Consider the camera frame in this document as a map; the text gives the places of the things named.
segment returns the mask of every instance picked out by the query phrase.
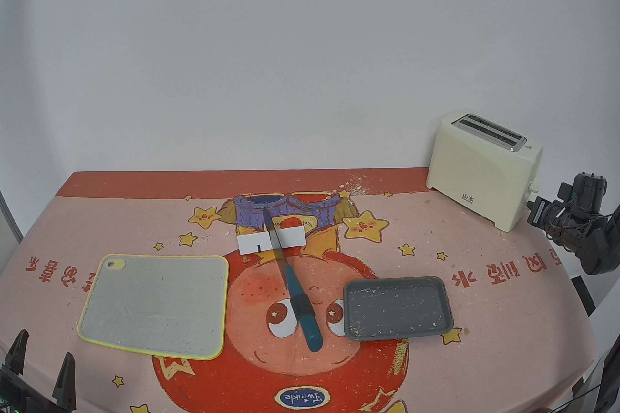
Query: white paper strip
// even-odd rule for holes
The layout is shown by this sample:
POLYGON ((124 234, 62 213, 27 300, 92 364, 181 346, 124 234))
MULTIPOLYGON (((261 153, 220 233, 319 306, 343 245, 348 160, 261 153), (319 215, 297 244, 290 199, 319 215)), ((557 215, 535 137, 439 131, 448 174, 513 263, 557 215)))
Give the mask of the white paper strip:
MULTIPOLYGON (((277 229, 278 239, 283 248, 306 246, 306 232, 303 226, 287 227, 277 229)), ((240 254, 258 253, 272 248, 269 240, 269 232, 254 232, 237 236, 240 254)))

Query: gray tray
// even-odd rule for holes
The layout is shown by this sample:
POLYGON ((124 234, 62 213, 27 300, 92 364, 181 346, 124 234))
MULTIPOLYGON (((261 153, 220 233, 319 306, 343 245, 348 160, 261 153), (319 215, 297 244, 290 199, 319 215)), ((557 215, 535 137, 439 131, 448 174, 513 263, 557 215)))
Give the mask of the gray tray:
POLYGON ((454 319, 438 277, 370 278, 346 283, 344 324, 352 340, 407 339, 444 334, 454 319))

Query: cutting board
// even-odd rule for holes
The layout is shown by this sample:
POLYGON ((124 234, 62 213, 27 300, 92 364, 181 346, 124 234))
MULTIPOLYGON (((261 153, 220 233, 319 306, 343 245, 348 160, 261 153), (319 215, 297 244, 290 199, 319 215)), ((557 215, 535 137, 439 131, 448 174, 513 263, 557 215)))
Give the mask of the cutting board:
POLYGON ((79 321, 83 340, 137 353, 211 360, 224 346, 222 256, 109 254, 79 321))

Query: cream toaster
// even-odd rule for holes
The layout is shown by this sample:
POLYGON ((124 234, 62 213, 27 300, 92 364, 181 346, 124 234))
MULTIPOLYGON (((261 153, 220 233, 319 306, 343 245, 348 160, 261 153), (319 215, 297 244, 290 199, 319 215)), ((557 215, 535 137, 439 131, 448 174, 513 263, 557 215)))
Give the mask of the cream toaster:
POLYGON ((434 187, 508 232, 522 217, 543 148, 471 112, 442 117, 427 187, 434 187))

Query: toaster slot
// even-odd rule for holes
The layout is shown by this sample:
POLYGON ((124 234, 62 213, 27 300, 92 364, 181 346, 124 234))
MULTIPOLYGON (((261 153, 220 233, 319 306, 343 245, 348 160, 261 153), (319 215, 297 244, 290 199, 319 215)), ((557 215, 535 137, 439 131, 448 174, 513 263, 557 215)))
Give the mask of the toaster slot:
POLYGON ((492 123, 475 114, 469 114, 453 122, 453 125, 511 152, 517 152, 527 139, 519 133, 492 123))

